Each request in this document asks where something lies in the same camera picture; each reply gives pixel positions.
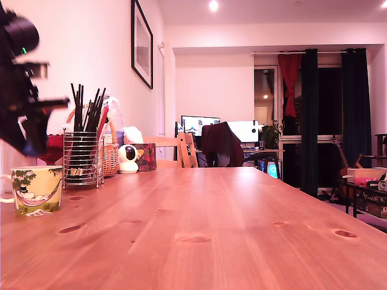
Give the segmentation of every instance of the wood knot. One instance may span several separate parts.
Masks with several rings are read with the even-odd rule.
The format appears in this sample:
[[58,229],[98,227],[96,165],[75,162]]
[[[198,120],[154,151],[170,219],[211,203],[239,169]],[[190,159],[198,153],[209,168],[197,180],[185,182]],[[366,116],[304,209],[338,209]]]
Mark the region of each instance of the wood knot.
[[281,227],[283,225],[286,225],[286,222],[274,222],[273,225],[276,225],[277,227]]
[[182,242],[182,243],[205,243],[205,242],[210,242],[211,238],[200,234],[184,234],[184,235],[175,237],[175,241]]
[[61,230],[59,233],[60,233],[60,234],[67,234],[67,233],[70,233],[70,232],[72,232],[72,231],[79,230],[79,229],[82,228],[84,225],[86,225],[86,223],[85,223],[85,222],[82,222],[81,224],[76,225],[76,226],[74,226],[74,227],[64,228],[64,229]]
[[334,233],[342,237],[357,237],[355,234],[350,233],[349,231],[337,230],[334,231]]

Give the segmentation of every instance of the wooden chair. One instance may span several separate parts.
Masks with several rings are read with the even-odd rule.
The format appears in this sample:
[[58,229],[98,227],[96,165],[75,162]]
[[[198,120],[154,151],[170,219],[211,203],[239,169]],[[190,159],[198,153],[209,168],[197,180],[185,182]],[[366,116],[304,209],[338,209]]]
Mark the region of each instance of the wooden chair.
[[[191,134],[179,133],[178,138],[143,137],[143,141],[144,143],[155,143],[156,147],[177,147],[177,161],[158,159],[157,167],[159,168],[198,167],[194,139]],[[188,154],[187,144],[190,147],[191,155]]]
[[191,133],[185,134],[180,132],[178,135],[179,139],[179,147],[178,151],[180,149],[181,156],[183,157],[183,164],[185,168],[198,168],[198,160],[196,158],[196,152],[195,152],[195,145],[194,145],[194,138],[192,137]]

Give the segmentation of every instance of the dark green curtain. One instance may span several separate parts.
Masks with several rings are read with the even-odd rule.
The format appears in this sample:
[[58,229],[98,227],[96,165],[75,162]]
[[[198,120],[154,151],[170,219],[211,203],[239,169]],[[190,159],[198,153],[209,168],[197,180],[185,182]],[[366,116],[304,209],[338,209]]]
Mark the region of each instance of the dark green curtain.
[[319,68],[317,50],[302,57],[301,190],[317,196],[317,130],[319,120]]
[[[343,71],[343,151],[349,166],[359,154],[372,154],[371,108],[366,49],[349,49],[342,54]],[[363,158],[361,165],[371,167]]]

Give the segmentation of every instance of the wire pen holder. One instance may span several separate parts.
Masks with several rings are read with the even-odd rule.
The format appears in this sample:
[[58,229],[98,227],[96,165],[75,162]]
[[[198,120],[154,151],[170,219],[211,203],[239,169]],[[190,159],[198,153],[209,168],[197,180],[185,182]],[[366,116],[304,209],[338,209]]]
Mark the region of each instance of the wire pen holder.
[[63,189],[70,185],[103,184],[105,138],[96,132],[66,132],[63,129]]

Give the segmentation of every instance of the framed picture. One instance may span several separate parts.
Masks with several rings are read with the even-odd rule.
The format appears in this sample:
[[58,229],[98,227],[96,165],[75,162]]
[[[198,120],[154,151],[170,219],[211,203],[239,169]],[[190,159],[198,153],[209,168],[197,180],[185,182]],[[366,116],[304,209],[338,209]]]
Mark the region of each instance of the framed picture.
[[138,0],[132,0],[132,69],[153,89],[153,34]]

